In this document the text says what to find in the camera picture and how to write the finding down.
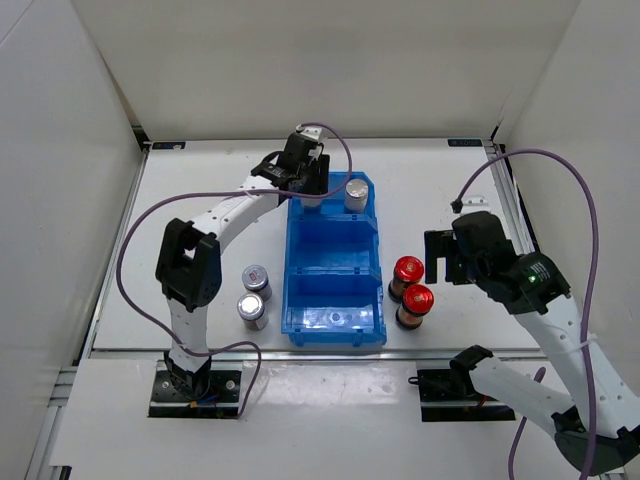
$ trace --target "zip tie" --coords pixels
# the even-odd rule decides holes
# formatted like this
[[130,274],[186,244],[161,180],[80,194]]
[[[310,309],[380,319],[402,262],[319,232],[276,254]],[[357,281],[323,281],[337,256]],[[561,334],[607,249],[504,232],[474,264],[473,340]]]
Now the zip tie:
[[548,355],[569,355],[571,353],[579,352],[587,345],[590,345],[593,342],[595,342],[597,339],[598,339],[598,336],[595,333],[590,333],[589,338],[587,338],[585,342],[580,343],[576,348],[572,348],[571,350],[564,350],[562,352],[547,353],[547,356]]

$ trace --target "jar with silver lid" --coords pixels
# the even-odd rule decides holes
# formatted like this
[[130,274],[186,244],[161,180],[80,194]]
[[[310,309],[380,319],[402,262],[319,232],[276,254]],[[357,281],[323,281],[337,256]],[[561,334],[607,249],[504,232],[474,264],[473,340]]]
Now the jar with silver lid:
[[242,283],[247,292],[260,295],[265,302],[271,298],[271,285],[267,271],[261,265],[250,265],[242,272]]
[[249,330],[262,330],[269,323],[264,302],[255,293],[245,293],[238,300],[238,315]]
[[344,193],[344,208],[349,212],[364,213],[369,198],[367,182],[359,178],[351,180],[347,183]]

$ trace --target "bottle with red lid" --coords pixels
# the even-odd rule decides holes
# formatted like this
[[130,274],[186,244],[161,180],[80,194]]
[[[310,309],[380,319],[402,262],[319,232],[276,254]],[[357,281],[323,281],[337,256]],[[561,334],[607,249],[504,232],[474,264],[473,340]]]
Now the bottle with red lid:
[[396,302],[402,301],[405,290],[422,280],[424,265],[412,256],[400,258],[393,269],[393,280],[389,282],[389,297]]
[[433,307],[433,292],[424,285],[410,285],[402,296],[402,303],[396,311],[396,322],[407,330],[422,325],[422,319]]

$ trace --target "silver lid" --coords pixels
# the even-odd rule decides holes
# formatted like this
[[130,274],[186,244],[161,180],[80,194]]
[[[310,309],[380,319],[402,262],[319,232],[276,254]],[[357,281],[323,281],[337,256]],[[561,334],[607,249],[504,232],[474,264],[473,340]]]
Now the silver lid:
[[242,272],[242,283],[247,290],[262,290],[269,283],[269,276],[264,267],[260,265],[249,265]]
[[238,314],[243,320],[258,320],[264,313],[264,302],[255,293],[246,293],[238,300]]
[[356,178],[347,183],[346,192],[352,198],[366,198],[369,195],[369,185],[364,180]]

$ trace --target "white tabletop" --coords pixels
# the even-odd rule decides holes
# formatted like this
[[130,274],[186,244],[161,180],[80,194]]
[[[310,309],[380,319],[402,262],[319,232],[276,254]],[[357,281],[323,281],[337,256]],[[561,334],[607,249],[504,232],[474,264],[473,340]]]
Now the white tabletop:
[[[149,360],[84,360],[51,464],[70,465],[71,480],[507,478],[517,422],[422,423],[415,363],[266,362],[240,421],[147,418],[154,372]],[[515,469],[518,480],[578,476],[532,424]]]
[[[267,153],[283,145],[282,140],[203,141],[188,142],[183,150],[152,150],[132,218],[172,195],[235,189]],[[424,258],[425,230],[451,228],[455,216],[449,203],[471,173],[486,161],[485,150],[482,147],[452,148],[445,139],[350,140],[349,145],[354,169],[364,171],[375,184],[379,252],[386,292],[399,257]],[[331,154],[332,170],[346,169],[345,155],[337,142],[329,141],[326,152]],[[491,211],[503,219],[506,230],[489,171],[474,183],[468,194],[483,195]],[[164,227],[175,217],[189,220],[217,202],[198,199],[166,206],[143,223],[130,244],[123,269],[125,286],[136,302],[163,321],[169,321],[169,311],[154,272]],[[280,333],[286,217],[287,209],[283,205],[250,226],[224,252],[222,288],[209,307],[207,341],[210,347],[250,339],[266,350],[296,350],[288,337]],[[240,274],[252,263],[267,269],[274,291],[268,302],[269,325],[258,332],[248,331],[235,310],[236,301],[243,293]],[[443,275],[440,283],[431,287],[435,306],[422,327],[415,331],[407,332],[396,325],[397,305],[385,296],[388,334],[387,344],[382,347],[385,351],[461,350],[473,344],[492,349],[537,348],[502,305],[486,298],[475,286],[454,287],[445,283]],[[94,348],[142,350],[169,346],[169,338],[134,313],[112,282]]]

